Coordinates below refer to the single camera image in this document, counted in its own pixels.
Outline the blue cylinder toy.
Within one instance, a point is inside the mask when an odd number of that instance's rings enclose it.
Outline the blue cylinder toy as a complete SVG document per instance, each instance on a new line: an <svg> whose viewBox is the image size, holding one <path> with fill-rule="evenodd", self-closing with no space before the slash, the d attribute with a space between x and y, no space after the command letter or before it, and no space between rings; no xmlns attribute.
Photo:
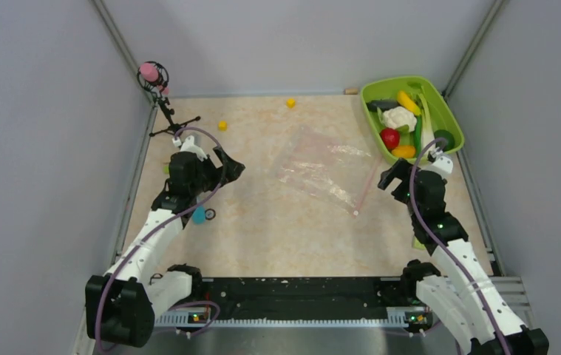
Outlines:
<svg viewBox="0 0 561 355"><path fill-rule="evenodd" d="M200 225L206 221L205 208L198 206L191 215L191 222Z"/></svg>

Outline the white toy cauliflower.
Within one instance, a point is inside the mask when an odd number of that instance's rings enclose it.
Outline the white toy cauliflower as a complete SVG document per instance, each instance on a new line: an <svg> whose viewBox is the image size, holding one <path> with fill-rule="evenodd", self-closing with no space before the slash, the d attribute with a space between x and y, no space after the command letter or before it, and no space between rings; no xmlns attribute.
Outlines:
<svg viewBox="0 0 561 355"><path fill-rule="evenodd" d="M386 128L399 132L414 132L417 118L408 109L398 106L381 113L381 122Z"/></svg>

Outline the yellow toy banana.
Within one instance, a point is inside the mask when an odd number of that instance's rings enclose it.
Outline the yellow toy banana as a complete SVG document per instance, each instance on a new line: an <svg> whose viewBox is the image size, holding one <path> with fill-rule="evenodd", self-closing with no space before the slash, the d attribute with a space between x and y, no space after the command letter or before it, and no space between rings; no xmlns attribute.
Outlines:
<svg viewBox="0 0 561 355"><path fill-rule="evenodd" d="M396 101L405 109L410 111L413 115L421 115L420 107L412 100L411 96L405 91L400 90L396 94Z"/></svg>

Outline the green plastic bin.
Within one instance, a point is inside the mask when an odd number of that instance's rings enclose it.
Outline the green plastic bin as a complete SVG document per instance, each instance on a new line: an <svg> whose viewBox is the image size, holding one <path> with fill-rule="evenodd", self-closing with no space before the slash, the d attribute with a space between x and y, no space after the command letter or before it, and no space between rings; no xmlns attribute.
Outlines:
<svg viewBox="0 0 561 355"><path fill-rule="evenodd" d="M394 100L397 93L401 90L411 95L414 101L418 100L417 94L419 92L424 94L429 107L432 128L436 130L443 129L452 134L454 144L450 150L446 151L446 154L456 154L463 147L465 138L451 109L432 82L422 76L407 75L374 81L363 86L359 92L361 107L367 119L371 136L384 161L392 165L397 161L397 157L392 155L384 145L380 132L385 128L385 125L380 122L376 112L369 111L367 103L381 99Z"/></svg>

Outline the toy celery stalk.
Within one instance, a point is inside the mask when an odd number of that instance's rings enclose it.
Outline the toy celery stalk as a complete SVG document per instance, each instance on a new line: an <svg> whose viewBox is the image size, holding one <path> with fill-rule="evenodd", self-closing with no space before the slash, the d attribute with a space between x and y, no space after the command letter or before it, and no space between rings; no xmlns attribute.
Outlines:
<svg viewBox="0 0 561 355"><path fill-rule="evenodd" d="M422 150L435 139L434 132L432 129L432 119L429 111L429 105L426 99L425 89L422 85L416 84L416 89L418 90L418 105L421 109L421 117L422 117L422 136L421 136L421 143L422 143Z"/></svg>

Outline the grey toy fish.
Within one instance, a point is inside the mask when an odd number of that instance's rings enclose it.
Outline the grey toy fish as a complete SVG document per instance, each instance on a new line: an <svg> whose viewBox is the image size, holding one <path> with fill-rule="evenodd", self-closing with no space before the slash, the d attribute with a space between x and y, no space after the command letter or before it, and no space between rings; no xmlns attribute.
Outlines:
<svg viewBox="0 0 561 355"><path fill-rule="evenodd" d="M395 109L399 107L400 104L396 100L392 99L380 99L380 100L371 100L366 103L366 106L370 112L377 112L382 111L385 112L390 109Z"/></svg>

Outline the yellow cube near back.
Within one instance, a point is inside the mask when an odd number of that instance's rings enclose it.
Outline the yellow cube near back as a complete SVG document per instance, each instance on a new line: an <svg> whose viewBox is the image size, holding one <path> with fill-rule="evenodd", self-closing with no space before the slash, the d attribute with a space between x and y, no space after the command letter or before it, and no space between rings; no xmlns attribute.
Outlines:
<svg viewBox="0 0 561 355"><path fill-rule="evenodd" d="M292 98L286 100L286 106L289 108L293 108L296 105L296 101Z"/></svg>

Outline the cork stopper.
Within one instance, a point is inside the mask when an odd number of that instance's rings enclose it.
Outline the cork stopper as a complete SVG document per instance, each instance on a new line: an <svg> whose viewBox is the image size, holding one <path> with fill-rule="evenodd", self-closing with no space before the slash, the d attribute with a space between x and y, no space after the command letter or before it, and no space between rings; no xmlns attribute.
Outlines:
<svg viewBox="0 0 561 355"><path fill-rule="evenodd" d="M359 88L357 87L348 87L344 90L345 95L357 95L359 92Z"/></svg>

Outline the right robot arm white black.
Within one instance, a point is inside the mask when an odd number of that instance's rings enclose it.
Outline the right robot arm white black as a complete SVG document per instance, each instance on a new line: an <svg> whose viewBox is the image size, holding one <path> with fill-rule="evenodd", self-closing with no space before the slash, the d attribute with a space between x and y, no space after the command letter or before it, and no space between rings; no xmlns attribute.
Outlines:
<svg viewBox="0 0 561 355"><path fill-rule="evenodd" d="M469 236L446 210L449 156L439 154L419 168L403 158L383 172L386 189L409 211L415 239L432 258L413 260L402 271L400 294L410 305L427 305L455 338L460 354L547 354L543 330L530 328L507 304L484 271Z"/></svg>

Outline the red toy apple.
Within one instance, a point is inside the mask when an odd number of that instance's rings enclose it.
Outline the red toy apple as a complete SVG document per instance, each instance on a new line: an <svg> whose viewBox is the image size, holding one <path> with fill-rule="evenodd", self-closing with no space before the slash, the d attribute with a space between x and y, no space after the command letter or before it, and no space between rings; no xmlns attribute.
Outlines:
<svg viewBox="0 0 561 355"><path fill-rule="evenodd" d="M400 144L400 132L396 129L385 128L380 131L380 138L383 141L385 147L392 151L397 148Z"/></svg>

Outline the clear zip top bag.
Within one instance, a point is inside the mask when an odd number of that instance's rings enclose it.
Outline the clear zip top bag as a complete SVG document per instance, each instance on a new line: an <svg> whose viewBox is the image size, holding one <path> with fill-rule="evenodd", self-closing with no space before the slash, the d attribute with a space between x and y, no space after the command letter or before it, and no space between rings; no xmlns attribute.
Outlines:
<svg viewBox="0 0 561 355"><path fill-rule="evenodd" d="M381 161L368 149L300 126L274 160L271 175L357 217Z"/></svg>

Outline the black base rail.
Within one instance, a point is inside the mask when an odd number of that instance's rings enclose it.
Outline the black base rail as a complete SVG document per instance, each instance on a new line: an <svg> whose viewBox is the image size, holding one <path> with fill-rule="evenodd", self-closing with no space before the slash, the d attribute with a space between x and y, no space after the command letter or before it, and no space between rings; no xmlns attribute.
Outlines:
<svg viewBox="0 0 561 355"><path fill-rule="evenodd" d="M381 328L424 335L439 325L397 277L216 277L157 317L157 330Z"/></svg>

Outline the dark green toy avocado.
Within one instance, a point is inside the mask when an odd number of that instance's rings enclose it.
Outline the dark green toy avocado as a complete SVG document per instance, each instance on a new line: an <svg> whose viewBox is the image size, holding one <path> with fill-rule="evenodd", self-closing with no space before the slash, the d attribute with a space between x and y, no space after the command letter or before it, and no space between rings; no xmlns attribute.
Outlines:
<svg viewBox="0 0 561 355"><path fill-rule="evenodd" d="M456 147L454 135L445 129L438 129L434 131L435 139L438 139L436 147L443 152L452 151Z"/></svg>

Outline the yellow cube left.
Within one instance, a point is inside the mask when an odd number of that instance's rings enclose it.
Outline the yellow cube left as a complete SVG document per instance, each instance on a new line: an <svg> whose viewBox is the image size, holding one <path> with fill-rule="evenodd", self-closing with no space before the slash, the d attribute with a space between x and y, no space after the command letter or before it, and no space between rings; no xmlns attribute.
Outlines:
<svg viewBox="0 0 561 355"><path fill-rule="evenodd" d="M220 121L217 126L219 131L225 132L228 130L228 123L226 121Z"/></svg>

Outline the orange toy mango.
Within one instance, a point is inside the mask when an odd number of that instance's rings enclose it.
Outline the orange toy mango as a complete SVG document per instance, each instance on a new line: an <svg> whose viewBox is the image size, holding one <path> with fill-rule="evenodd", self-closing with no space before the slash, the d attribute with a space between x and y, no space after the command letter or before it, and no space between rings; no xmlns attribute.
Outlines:
<svg viewBox="0 0 561 355"><path fill-rule="evenodd" d="M398 145L391 154L397 158L413 159L416 156L416 148L411 145Z"/></svg>

